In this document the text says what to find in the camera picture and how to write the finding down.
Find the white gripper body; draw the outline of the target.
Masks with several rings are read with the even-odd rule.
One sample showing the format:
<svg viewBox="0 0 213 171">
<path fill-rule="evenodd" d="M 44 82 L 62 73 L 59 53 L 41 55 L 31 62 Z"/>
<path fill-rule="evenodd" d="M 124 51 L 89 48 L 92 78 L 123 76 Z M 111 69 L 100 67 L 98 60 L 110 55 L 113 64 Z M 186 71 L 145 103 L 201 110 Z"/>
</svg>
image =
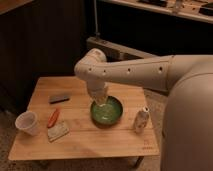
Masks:
<svg viewBox="0 0 213 171">
<path fill-rule="evenodd" d="M 104 107 L 108 99 L 108 86 L 104 82 L 89 82 L 87 92 L 98 107 Z"/>
</svg>

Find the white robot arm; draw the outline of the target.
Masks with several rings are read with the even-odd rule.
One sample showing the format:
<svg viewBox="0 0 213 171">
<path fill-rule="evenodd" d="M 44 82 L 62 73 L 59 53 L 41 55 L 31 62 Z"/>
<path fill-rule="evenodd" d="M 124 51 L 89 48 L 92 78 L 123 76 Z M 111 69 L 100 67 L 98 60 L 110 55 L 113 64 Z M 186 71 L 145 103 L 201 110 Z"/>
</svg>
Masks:
<svg viewBox="0 0 213 171">
<path fill-rule="evenodd" d="M 166 92 L 160 171 L 213 171 L 213 55 L 168 55 L 109 62 L 93 48 L 75 65 L 90 97 L 108 82 Z"/>
</svg>

